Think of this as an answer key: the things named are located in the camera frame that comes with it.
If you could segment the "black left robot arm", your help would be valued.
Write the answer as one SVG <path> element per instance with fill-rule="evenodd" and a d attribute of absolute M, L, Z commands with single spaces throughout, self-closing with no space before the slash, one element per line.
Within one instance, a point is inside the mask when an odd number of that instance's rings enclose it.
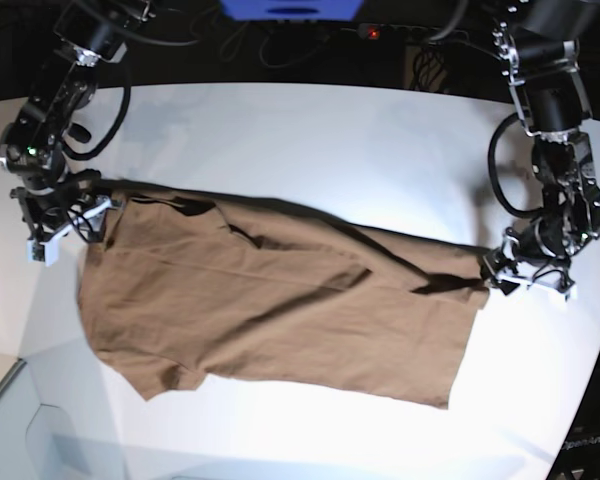
<path fill-rule="evenodd" d="M 568 298 L 573 258 L 600 238 L 600 188 L 590 138 L 581 129 L 592 111 L 578 64 L 579 38 L 599 14 L 600 1 L 493 5 L 494 46 L 515 111 L 491 137 L 488 175 L 501 206 L 528 222 L 522 231 L 506 229 L 482 260 L 484 280 L 505 295 L 536 287 Z M 531 167 L 542 185 L 542 204 L 531 210 L 514 207 L 498 178 L 497 145 L 515 123 L 533 141 Z"/>

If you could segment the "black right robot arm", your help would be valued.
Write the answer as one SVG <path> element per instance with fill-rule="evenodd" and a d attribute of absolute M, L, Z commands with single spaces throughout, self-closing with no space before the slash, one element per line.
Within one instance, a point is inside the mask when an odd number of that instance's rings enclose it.
<path fill-rule="evenodd" d="M 29 230 L 26 252 L 31 261 L 55 263 L 59 242 L 70 232 L 86 243 L 101 241 L 107 211 L 119 206 L 108 194 L 93 190 L 101 177 L 98 171 L 74 172 L 67 162 L 89 161 L 113 140 L 130 105 L 130 85 L 123 87 L 109 131 L 91 151 L 78 153 L 67 141 L 90 141 L 90 132 L 73 116 L 98 88 L 95 68 L 119 61 L 127 41 L 153 12 L 149 1 L 72 1 L 54 25 L 60 43 L 0 139 L 1 166 L 22 182 L 10 196 Z"/>

